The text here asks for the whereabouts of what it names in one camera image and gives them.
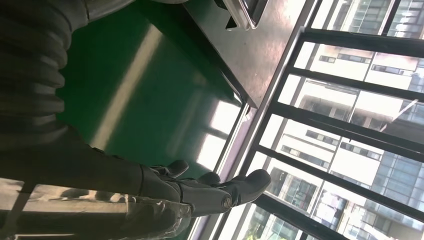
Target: green work surface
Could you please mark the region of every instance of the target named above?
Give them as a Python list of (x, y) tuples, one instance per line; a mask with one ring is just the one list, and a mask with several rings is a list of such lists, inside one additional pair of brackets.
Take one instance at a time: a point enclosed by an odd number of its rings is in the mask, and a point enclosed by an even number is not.
[[(197, 163), (206, 136), (228, 138), (211, 127), (217, 106), (237, 105), (226, 114), (232, 125), (240, 103), (162, 8), (135, 2), (73, 34), (58, 118), (107, 154), (148, 166), (183, 159), (185, 176), (199, 177), (208, 172)], [(215, 146), (211, 161), (222, 148)]]

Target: stainless steel surface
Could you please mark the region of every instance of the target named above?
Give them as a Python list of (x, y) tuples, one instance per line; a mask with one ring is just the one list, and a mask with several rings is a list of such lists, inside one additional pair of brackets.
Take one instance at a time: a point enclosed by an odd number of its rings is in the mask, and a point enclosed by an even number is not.
[[(286, 67), (288, 63), (289, 56), (291, 55), (294, 43), (297, 41), (299, 29), (301, 29), (303, 26), (308, 24), (308, 21), (310, 19), (311, 12), (316, 7), (314, 0), (306, 0), (304, 5), (302, 6), (302, 10), (299, 13), (298, 19), (293, 25), (294, 34), (291, 34), (287, 41), (284, 44), (284, 47), (286, 47), (281, 55), (279, 56), (279, 59), (277, 61), (277, 66), (275, 68), (275, 71), (271, 75), (271, 81), (268, 84), (269, 88), (266, 89), (266, 93), (264, 93), (264, 101), (258, 105), (259, 108), (256, 111), (254, 118), (252, 119), (252, 122), (250, 124), (250, 128), (248, 129), (248, 132), (245, 134), (245, 139), (240, 146), (239, 152), (237, 156), (235, 157), (234, 164), (232, 165), (231, 169), (229, 170), (229, 173), (227, 174), (227, 179), (233, 178), (238, 172), (240, 172), (240, 168), (242, 166), (243, 160), (246, 158), (247, 153), (249, 152), (249, 149), (252, 145), (253, 139), (256, 135), (256, 132), (258, 131), (259, 125), (261, 124), (264, 114), (268, 109), (269, 103), (271, 101), (271, 98), (275, 94), (275, 88), (277, 86), (277, 82), (280, 80), (280, 77), (282, 75), (282, 72), (284, 68)], [(216, 236), (214, 236), (211, 232), (211, 230), (215, 230), (215, 228), (218, 228), (218, 225), (225, 224), (225, 222), (221, 223), (220, 220), (222, 218), (218, 217), (211, 217), (207, 223), (205, 228), (202, 228), (203, 232), (200, 234), (198, 238), (195, 238), (197, 240), (210, 240), (212, 237), (217, 237), (222, 234), (222, 229), (218, 232), (215, 232)], [(196, 227), (193, 228), (193, 232), (197, 231), (198, 229)], [(231, 236), (223, 236), (227, 239), (231, 239)]]
[(256, 29), (226, 31), (230, 14), (213, 0), (185, 7), (259, 106), (270, 85), (305, 0), (269, 0)]

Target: building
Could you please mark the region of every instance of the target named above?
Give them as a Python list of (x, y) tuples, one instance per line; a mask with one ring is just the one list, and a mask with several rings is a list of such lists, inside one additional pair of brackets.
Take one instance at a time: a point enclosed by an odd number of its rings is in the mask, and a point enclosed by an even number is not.
[[(391, 4), (390, 0), (338, 1), (328, 29), (377, 35)], [(388, 36), (422, 39), (423, 26), (424, 0), (402, 0)], [(305, 44), (301, 55), (310, 55), (313, 48), (311, 71), (424, 93), (424, 59), (323, 44)], [(295, 67), (305, 68), (306, 60)], [(300, 77), (289, 76), (287, 82), (299, 83)], [(417, 101), (307, 78), (294, 106), (424, 143), (424, 104)], [(292, 120), (287, 121), (276, 150), (424, 211), (420, 162)], [(270, 194), (349, 239), (424, 239), (422, 222), (276, 160), (267, 169), (272, 178)], [(247, 220), (239, 240), (300, 237), (297, 228), (260, 208), (252, 207)]]

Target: plastic sheet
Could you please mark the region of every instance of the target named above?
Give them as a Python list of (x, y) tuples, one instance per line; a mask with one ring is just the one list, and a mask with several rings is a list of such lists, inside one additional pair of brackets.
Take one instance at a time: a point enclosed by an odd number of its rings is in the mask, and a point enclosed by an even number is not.
[(37, 185), (30, 195), (12, 190), (0, 196), (6, 199), (5, 194), (27, 199), (21, 210), (3, 215), (16, 219), (3, 228), (0, 222), (7, 239), (164, 239), (178, 235), (191, 218), (187, 204), (128, 194), (52, 185)]

